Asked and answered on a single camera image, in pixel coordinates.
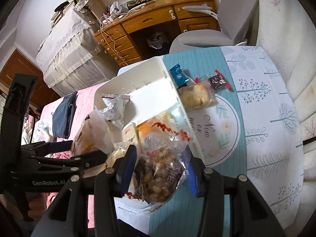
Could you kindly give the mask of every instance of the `snack bag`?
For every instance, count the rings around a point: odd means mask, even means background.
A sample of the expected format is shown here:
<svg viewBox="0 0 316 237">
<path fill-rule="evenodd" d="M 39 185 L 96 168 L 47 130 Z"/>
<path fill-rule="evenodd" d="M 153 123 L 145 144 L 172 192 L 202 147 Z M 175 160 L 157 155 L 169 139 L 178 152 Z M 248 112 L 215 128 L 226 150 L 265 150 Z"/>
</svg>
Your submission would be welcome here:
<svg viewBox="0 0 316 237">
<path fill-rule="evenodd" d="M 98 173 L 113 167 L 116 160 L 123 158 L 128 150 L 128 147 L 133 144 L 131 142 L 118 142 L 114 144 L 114 151 L 108 156 L 106 162 L 99 169 Z"/>
<path fill-rule="evenodd" d="M 167 202 L 185 178 L 188 161 L 185 147 L 190 138 L 169 120 L 146 122 L 146 131 L 140 135 L 143 153 L 134 170 L 135 194 L 148 204 Z"/>
<path fill-rule="evenodd" d="M 193 86 L 184 86 L 178 91 L 185 107 L 197 109 L 215 104 L 215 96 L 209 81 Z"/>
<path fill-rule="evenodd" d="M 98 110 L 88 114 L 75 136 L 70 152 L 72 156 L 101 150 L 109 154 L 114 150 L 111 133 L 104 115 Z"/>
<path fill-rule="evenodd" d="M 104 115 L 106 120 L 112 122 L 120 130 L 123 130 L 125 106 L 130 98 L 129 95 L 104 93 L 102 94 L 102 100 L 107 107 L 99 111 Z"/>
</svg>

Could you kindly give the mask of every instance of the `pink fabric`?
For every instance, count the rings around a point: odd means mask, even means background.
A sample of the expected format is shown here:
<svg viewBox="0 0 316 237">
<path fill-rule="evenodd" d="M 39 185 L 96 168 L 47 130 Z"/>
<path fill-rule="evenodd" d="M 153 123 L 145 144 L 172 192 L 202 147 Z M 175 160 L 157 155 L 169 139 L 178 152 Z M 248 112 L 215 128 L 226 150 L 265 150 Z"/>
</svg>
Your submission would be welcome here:
<svg viewBox="0 0 316 237">
<path fill-rule="evenodd" d="M 79 131 L 81 127 L 81 123 L 86 118 L 86 116 L 93 111 L 94 109 L 94 94 L 96 90 L 102 86 L 104 83 L 79 90 L 78 94 L 75 98 L 75 104 L 76 104 L 76 111 L 74 115 L 74 120 L 72 122 L 71 132 L 68 140 L 73 140 L 75 138 L 75 135 Z M 58 105 L 62 102 L 63 98 L 60 98 L 48 105 L 46 105 L 43 108 L 42 115 L 40 119 L 51 119 L 52 112 L 55 112 Z M 65 139 L 57 138 L 57 141 L 63 141 Z M 69 159 L 70 158 L 70 152 L 60 152 L 55 153 L 52 158 L 57 159 Z M 47 198 L 47 207 L 51 204 L 52 199 L 54 196 L 56 196 L 57 193 L 50 193 Z M 89 195 L 88 199 L 88 227 L 93 228 L 94 227 L 94 196 Z"/>
</svg>

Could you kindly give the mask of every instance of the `wooden desk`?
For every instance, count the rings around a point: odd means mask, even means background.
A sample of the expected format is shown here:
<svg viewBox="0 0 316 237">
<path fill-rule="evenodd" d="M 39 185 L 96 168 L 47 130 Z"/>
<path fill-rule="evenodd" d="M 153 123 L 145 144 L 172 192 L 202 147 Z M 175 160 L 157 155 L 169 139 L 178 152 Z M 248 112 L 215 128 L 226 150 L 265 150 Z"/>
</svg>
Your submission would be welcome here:
<svg viewBox="0 0 316 237">
<path fill-rule="evenodd" d="M 168 53 L 165 49 L 155 50 L 148 46 L 147 38 L 157 31 L 164 32 L 171 44 L 178 35 L 186 31 L 219 29 L 213 17 L 182 9 L 183 6 L 205 3 L 217 12 L 214 0 L 158 0 L 123 19 L 115 19 L 94 36 L 120 66 L 126 65 L 124 61 L 133 64 Z"/>
</svg>

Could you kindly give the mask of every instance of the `teal stripe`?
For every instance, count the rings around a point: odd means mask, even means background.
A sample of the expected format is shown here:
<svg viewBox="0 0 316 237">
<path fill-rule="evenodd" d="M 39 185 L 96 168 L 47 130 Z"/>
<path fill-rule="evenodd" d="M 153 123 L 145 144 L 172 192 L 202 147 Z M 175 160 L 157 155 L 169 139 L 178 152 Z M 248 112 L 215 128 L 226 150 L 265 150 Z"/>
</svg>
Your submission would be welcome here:
<svg viewBox="0 0 316 237">
<path fill-rule="evenodd" d="M 241 123 L 240 129 L 244 129 L 238 95 L 233 78 L 230 74 L 227 62 L 219 47 L 188 50 L 175 54 L 164 55 L 163 61 L 168 69 L 180 64 L 184 72 L 191 78 L 204 75 L 215 75 L 218 69 L 231 85 L 234 92 L 222 90 L 219 95 L 228 100 L 235 108 Z M 222 164 L 214 167 L 222 175 L 236 177 L 239 174 L 247 174 L 247 153 L 245 133 L 241 131 L 241 137 L 236 150 Z M 195 198 L 190 193 L 185 183 L 179 186 L 173 198 L 163 205 L 150 217 L 149 234 L 151 237 L 192 237 L 197 236 L 201 220 L 203 198 Z M 230 205 L 229 197 L 225 196 L 223 236 L 229 236 Z"/>
</svg>

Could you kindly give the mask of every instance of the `cabinet door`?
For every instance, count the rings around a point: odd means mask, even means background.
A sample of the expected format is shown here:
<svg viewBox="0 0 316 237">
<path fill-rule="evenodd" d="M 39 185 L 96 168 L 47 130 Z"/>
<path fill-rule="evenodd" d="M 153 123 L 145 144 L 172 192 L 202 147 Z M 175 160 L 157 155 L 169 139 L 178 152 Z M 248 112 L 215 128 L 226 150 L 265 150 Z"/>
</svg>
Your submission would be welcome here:
<svg viewBox="0 0 316 237">
<path fill-rule="evenodd" d="M 18 50 L 15 50 L 0 73 L 0 81 L 9 87 L 16 73 L 38 76 L 31 103 L 42 106 L 57 100 L 60 96 L 53 89 L 48 88 L 43 80 L 43 73 Z"/>
<path fill-rule="evenodd" d="M 138 51 L 136 50 L 134 46 L 124 51 L 121 51 L 118 54 L 119 56 L 124 58 L 125 61 L 140 57 L 140 54 L 138 53 Z M 123 62 L 123 60 L 119 56 L 117 56 L 117 54 L 112 54 L 111 56 L 116 60 L 117 63 Z"/>
<path fill-rule="evenodd" d="M 101 45 L 105 45 L 107 43 L 113 42 L 112 40 L 119 39 L 123 36 L 126 36 L 124 29 L 120 24 L 110 27 L 109 29 L 105 28 L 102 33 L 99 29 L 94 36 L 98 40 Z"/>
<path fill-rule="evenodd" d="M 117 52 L 126 50 L 130 47 L 133 47 L 134 45 L 132 44 L 130 38 L 128 36 L 121 37 L 117 39 L 115 42 L 111 42 L 110 44 L 104 45 L 104 48 L 106 52 L 108 52 L 110 55 L 115 54 L 114 49 Z"/>
<path fill-rule="evenodd" d="M 179 20 L 181 32 L 200 29 L 218 29 L 217 20 L 213 17 L 200 17 L 187 20 Z"/>
</svg>

